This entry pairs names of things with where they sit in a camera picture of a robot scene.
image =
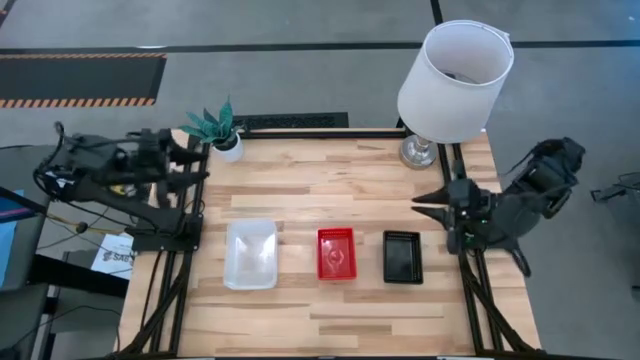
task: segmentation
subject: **wooden table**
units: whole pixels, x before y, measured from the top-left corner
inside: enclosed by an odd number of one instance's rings
[[[183,134],[177,140],[186,144]],[[400,140],[245,140],[244,158],[209,160],[205,228],[195,253],[180,356],[321,356],[473,354],[462,283],[445,232],[410,209],[410,199],[442,186],[439,164],[414,171],[398,158]],[[499,191],[487,136],[462,145],[468,176]],[[227,224],[270,218],[278,226],[276,288],[233,291],[223,285]],[[316,231],[352,227],[358,277],[316,278]],[[419,231],[423,285],[385,284],[382,232]],[[120,332],[131,341],[155,253],[136,258]],[[497,306],[532,346],[539,346],[523,278],[503,252],[487,251]],[[154,293],[160,287],[162,261]],[[151,297],[150,312],[157,301]],[[486,316],[479,306],[485,347]],[[163,330],[167,348],[172,310]]]

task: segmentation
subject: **black tray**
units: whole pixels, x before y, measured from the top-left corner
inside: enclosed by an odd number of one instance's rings
[[[422,284],[422,248],[420,233],[385,231],[384,282]]]

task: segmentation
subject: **metal lamp base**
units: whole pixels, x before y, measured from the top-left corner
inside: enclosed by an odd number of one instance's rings
[[[426,169],[438,156],[438,149],[432,144],[418,135],[411,135],[402,142],[400,160],[411,169]]]

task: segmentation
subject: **white lampshade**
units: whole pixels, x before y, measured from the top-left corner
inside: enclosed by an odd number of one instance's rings
[[[509,35],[496,28],[470,20],[436,26],[398,94],[400,117],[411,131],[437,143],[479,135],[513,59]]]

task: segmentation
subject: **red tray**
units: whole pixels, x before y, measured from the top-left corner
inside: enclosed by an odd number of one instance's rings
[[[349,280],[356,275],[353,229],[318,230],[318,279]]]

